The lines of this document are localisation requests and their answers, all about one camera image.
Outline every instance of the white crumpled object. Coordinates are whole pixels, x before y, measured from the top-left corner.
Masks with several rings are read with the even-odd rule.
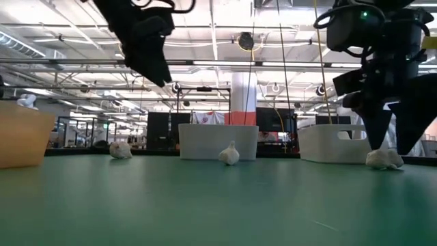
[[[33,94],[23,94],[20,96],[20,99],[16,101],[16,104],[22,107],[30,108],[38,110],[37,107],[34,107],[34,103],[36,101],[36,96]]]
[[[130,145],[126,142],[114,142],[109,146],[109,154],[117,159],[132,158]]]
[[[218,160],[224,162],[226,165],[235,165],[240,160],[240,154],[235,149],[235,142],[231,141],[229,147],[218,155]]]
[[[390,162],[395,164],[396,168],[400,168],[402,165],[404,165],[404,160],[402,160],[402,157],[397,153],[396,149],[389,149],[386,151]]]
[[[366,166],[374,169],[397,169],[404,164],[396,150],[374,150],[367,154]]]

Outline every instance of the green light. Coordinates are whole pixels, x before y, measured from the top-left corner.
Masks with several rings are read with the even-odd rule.
[[[361,18],[362,19],[366,19],[368,15],[369,15],[369,12],[367,12],[367,11],[361,12]]]

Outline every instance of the metal frame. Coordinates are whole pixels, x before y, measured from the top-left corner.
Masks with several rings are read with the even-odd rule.
[[[79,122],[85,122],[86,123],[85,136],[88,134],[88,126],[89,126],[90,122],[85,121],[85,120],[78,120],[77,118],[92,119],[92,123],[91,123],[91,125],[92,125],[92,128],[91,128],[91,140],[93,139],[93,136],[94,136],[94,125],[97,124],[97,123],[103,123],[103,124],[106,124],[108,126],[108,128],[107,128],[107,137],[106,137],[106,141],[107,142],[108,142],[108,138],[109,138],[109,125],[110,124],[115,124],[114,138],[115,138],[115,136],[117,134],[117,132],[116,132],[117,131],[117,123],[116,122],[111,122],[111,121],[108,121],[108,120],[99,120],[98,118],[92,118],[92,117],[59,116],[57,118],[57,133],[58,134],[59,134],[59,125],[61,123],[61,119],[67,120],[67,122],[64,122],[64,147],[66,146],[66,135],[67,135],[67,130],[68,130],[67,125],[69,124],[70,120],[76,121],[76,127],[79,125]],[[77,145],[77,133],[75,133],[74,136],[75,136],[74,137],[74,144]]]

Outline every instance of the tan bin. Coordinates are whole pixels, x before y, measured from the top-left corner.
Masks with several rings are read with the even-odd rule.
[[[0,168],[40,165],[56,117],[0,101]]]

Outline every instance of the yellow cable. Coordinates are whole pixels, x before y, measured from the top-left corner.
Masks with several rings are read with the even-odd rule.
[[[317,0],[314,0],[314,14],[315,19],[317,20]],[[328,102],[328,92],[326,91],[326,80],[325,80],[325,71],[323,68],[323,55],[322,55],[322,42],[320,42],[320,32],[319,29],[316,29],[317,31],[317,38],[319,43],[319,55],[320,55],[320,68],[322,69],[322,80],[323,80],[323,90],[325,91],[324,95],[324,101],[326,103],[326,108],[328,109],[328,117],[329,117],[329,124],[333,123],[333,119],[330,117],[330,110],[329,110],[329,102]]]
[[[276,111],[276,113],[278,114],[278,116],[279,116],[279,120],[281,121],[282,132],[285,133],[284,122],[283,122],[283,120],[282,120],[281,114],[278,112],[278,110],[277,110],[275,107],[272,107],[272,108],[273,108],[273,109]],[[284,142],[284,145],[285,145],[284,152],[287,154],[287,142]]]

